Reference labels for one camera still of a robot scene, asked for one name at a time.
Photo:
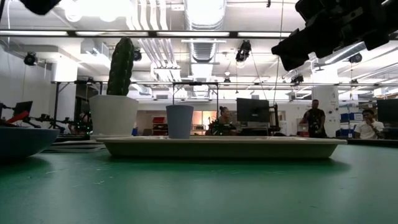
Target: desk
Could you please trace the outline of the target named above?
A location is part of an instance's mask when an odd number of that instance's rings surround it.
[[[323,161],[144,161],[107,151],[0,167],[0,223],[393,223],[398,150]]]

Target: man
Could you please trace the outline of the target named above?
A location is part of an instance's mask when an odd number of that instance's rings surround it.
[[[318,109],[319,101],[312,101],[312,109],[305,112],[303,122],[308,123],[308,133],[310,138],[325,138],[325,112]]]
[[[382,130],[384,125],[382,122],[374,120],[374,112],[372,110],[364,110],[362,112],[364,121],[360,122],[355,127],[356,139],[382,139],[384,135]]]

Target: white pot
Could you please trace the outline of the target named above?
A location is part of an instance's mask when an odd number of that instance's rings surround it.
[[[93,134],[129,136],[136,122],[138,101],[127,96],[96,95],[90,98]]]

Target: beige tray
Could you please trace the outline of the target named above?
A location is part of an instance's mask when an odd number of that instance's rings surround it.
[[[296,137],[192,136],[169,139],[164,136],[103,138],[114,156],[204,157],[204,158],[286,158],[314,159],[330,157],[339,139]]]

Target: blue bowl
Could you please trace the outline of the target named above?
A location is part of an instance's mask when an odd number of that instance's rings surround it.
[[[0,127],[0,159],[20,159],[42,152],[57,139],[59,130]]]

